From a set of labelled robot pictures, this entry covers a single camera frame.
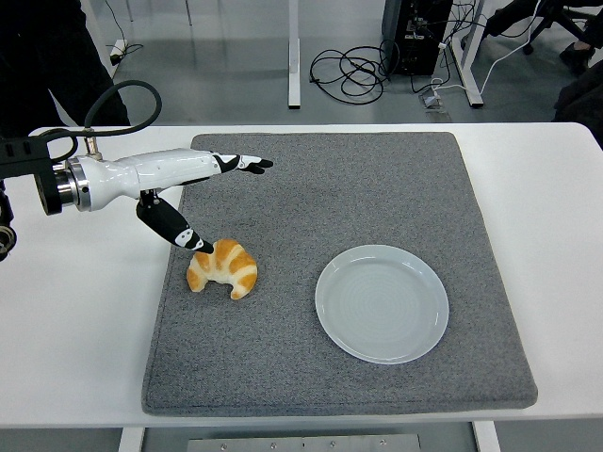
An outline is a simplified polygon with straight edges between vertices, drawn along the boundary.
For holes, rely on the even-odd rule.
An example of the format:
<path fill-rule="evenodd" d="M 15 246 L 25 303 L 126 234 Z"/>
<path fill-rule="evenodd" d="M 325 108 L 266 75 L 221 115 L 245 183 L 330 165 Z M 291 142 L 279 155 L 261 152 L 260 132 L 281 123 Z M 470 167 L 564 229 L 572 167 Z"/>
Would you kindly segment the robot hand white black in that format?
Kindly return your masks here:
<path fill-rule="evenodd" d="M 163 239 L 180 248 L 212 253 L 213 245 L 202 239 L 158 193 L 231 170 L 262 174 L 272 166 L 272 161 L 258 156 L 179 148 L 115 161 L 89 155 L 74 157 L 57 175 L 63 179 L 59 186 L 63 204 L 72 204 L 81 212 L 93 212 L 120 196 L 129 197 L 138 201 L 138 218 Z"/>

